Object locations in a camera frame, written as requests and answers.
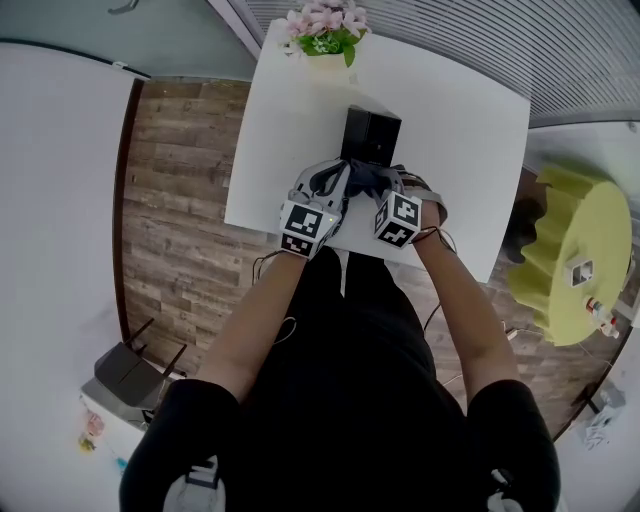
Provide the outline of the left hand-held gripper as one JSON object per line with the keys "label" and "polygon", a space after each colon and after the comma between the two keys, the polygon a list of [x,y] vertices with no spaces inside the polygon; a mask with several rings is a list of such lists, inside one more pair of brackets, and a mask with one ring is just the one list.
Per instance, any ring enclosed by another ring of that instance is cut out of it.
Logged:
{"label": "left hand-held gripper", "polygon": [[280,250],[311,260],[337,234],[346,212],[350,172],[342,159],[322,161],[301,172],[281,207]]}

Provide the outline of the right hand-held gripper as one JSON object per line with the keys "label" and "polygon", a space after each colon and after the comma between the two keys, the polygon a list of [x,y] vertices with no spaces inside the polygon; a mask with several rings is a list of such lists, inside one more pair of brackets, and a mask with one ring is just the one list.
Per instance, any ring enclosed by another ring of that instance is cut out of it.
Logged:
{"label": "right hand-held gripper", "polygon": [[386,180],[384,198],[373,193],[377,206],[374,217],[374,238],[397,249],[403,249],[420,231],[420,226],[442,226],[447,209],[441,196],[432,191],[418,175],[384,168]]}

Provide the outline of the dark grey cloth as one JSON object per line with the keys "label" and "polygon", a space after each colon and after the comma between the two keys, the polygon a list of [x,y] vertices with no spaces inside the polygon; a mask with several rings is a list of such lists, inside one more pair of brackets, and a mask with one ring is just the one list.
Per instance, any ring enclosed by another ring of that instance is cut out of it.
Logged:
{"label": "dark grey cloth", "polygon": [[349,181],[345,189],[346,197],[351,199],[364,193],[377,204],[381,204],[389,194],[389,191],[385,190],[386,180],[381,176],[381,170],[384,168],[387,167],[352,159]]}

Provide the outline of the black box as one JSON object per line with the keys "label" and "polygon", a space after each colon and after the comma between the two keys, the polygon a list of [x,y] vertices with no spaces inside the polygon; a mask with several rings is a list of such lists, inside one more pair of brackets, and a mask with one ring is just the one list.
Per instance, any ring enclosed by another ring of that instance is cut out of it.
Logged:
{"label": "black box", "polygon": [[348,109],[340,158],[390,167],[402,121],[391,113]]}

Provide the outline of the person's right forearm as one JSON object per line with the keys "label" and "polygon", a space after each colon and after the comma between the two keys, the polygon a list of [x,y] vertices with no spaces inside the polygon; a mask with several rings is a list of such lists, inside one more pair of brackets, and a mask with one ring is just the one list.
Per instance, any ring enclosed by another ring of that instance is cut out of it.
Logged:
{"label": "person's right forearm", "polygon": [[432,279],[457,351],[467,400],[520,379],[516,356],[490,300],[459,257],[434,234],[414,244]]}

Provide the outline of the person's left forearm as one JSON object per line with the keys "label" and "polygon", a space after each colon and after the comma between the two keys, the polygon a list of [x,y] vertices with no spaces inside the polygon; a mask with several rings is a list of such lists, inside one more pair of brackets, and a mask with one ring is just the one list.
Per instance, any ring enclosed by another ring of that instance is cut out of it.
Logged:
{"label": "person's left forearm", "polygon": [[264,274],[225,321],[196,378],[214,383],[242,401],[251,391],[285,319],[306,260],[274,257]]}

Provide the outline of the round yellow-green table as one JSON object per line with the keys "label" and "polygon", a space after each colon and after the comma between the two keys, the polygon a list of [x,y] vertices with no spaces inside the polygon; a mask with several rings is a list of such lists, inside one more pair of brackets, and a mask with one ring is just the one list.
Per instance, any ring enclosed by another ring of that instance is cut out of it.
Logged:
{"label": "round yellow-green table", "polygon": [[[607,317],[623,289],[632,249],[630,210],[622,190],[602,174],[548,165],[537,182],[546,186],[546,213],[535,222],[536,240],[523,247],[524,262],[509,270],[507,282],[513,298],[533,310],[547,341],[573,345],[602,322],[586,311],[585,299],[600,301]],[[594,276],[570,288],[563,269],[576,256],[594,261]]]}

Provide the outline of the white rectangular table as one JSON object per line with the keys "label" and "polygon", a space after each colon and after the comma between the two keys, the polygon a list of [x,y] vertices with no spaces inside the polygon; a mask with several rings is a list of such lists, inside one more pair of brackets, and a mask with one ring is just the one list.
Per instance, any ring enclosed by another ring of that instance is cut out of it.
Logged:
{"label": "white rectangular table", "polygon": [[368,34],[351,66],[287,56],[273,22],[251,83],[225,220],[267,233],[299,174],[341,150],[359,106],[401,121],[393,162],[421,176],[448,211],[445,230],[479,282],[494,268],[519,183],[530,104],[454,61]]}

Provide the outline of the pink flowers in pale pot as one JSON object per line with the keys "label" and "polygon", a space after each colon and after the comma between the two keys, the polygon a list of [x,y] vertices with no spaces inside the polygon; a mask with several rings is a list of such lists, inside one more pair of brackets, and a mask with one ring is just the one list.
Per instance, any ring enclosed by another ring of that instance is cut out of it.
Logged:
{"label": "pink flowers in pale pot", "polygon": [[371,32],[368,13],[355,0],[311,0],[275,22],[287,56],[322,64],[339,58],[347,69],[354,64],[356,46]]}

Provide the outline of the white window blinds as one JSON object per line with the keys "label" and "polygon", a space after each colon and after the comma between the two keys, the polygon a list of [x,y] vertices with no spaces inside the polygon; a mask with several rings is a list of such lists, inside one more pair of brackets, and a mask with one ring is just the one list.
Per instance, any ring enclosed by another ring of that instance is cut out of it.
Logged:
{"label": "white window blinds", "polygon": [[532,128],[640,124],[640,0],[355,0],[374,34],[530,102]]}

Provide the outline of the white tissue box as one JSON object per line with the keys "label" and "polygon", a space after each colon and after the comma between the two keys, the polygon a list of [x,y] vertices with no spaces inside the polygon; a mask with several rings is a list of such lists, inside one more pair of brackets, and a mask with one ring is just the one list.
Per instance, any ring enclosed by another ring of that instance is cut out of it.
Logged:
{"label": "white tissue box", "polygon": [[568,260],[563,269],[564,280],[570,288],[589,282],[594,276],[594,261],[582,256]]}

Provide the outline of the person's black shirt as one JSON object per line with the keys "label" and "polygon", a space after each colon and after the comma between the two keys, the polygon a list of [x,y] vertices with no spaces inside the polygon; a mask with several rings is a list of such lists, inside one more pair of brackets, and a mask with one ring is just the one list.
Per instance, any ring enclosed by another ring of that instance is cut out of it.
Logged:
{"label": "person's black shirt", "polygon": [[306,266],[242,400],[174,382],[131,456],[120,512],[164,512],[215,460],[225,512],[555,512],[560,470],[530,389],[495,382],[462,408],[383,261]]}

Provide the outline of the black router with antennas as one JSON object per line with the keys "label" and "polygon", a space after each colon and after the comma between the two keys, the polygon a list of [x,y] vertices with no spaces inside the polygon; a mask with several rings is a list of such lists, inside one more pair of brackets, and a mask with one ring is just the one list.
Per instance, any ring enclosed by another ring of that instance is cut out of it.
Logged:
{"label": "black router with antennas", "polygon": [[143,358],[146,346],[138,349],[133,342],[154,322],[150,318],[124,342],[116,344],[94,364],[94,377],[126,406],[152,411],[161,401],[162,390],[187,344],[164,370],[158,370]]}

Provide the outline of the grey box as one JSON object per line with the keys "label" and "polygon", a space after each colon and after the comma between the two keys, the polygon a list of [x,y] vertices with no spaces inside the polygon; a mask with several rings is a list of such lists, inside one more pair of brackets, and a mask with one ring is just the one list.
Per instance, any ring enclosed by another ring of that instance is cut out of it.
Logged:
{"label": "grey box", "polygon": [[131,407],[122,402],[95,378],[87,381],[81,391],[95,403],[139,430],[146,430],[154,418],[154,411]]}

